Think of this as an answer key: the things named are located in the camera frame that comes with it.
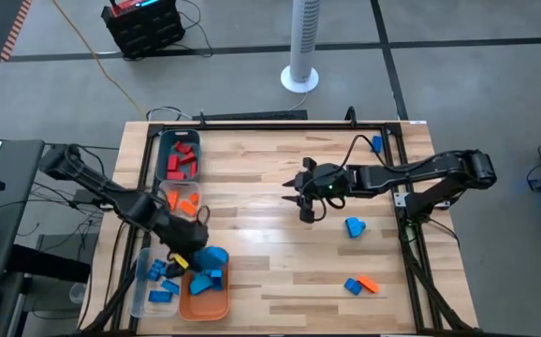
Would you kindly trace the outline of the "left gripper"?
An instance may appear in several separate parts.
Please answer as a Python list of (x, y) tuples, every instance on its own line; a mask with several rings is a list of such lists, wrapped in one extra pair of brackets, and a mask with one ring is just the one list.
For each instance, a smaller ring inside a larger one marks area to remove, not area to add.
[(183, 276), (187, 271), (203, 271), (197, 254), (208, 242), (208, 228), (198, 221), (189, 221), (181, 217), (155, 225), (155, 235), (168, 248), (167, 278)]

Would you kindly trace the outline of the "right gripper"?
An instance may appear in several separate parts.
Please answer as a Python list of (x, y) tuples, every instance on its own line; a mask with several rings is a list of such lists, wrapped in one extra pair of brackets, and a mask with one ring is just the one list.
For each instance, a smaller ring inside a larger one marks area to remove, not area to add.
[[(304, 171), (282, 184), (295, 187), (298, 196), (282, 196), (282, 199), (297, 203), (300, 207), (300, 220), (304, 223), (321, 221), (327, 212), (327, 205), (340, 210), (345, 206), (345, 194), (350, 185), (348, 173), (342, 166), (331, 163), (317, 164), (311, 157), (304, 157)], [(320, 217), (314, 215), (313, 203), (319, 200), (323, 206)]]

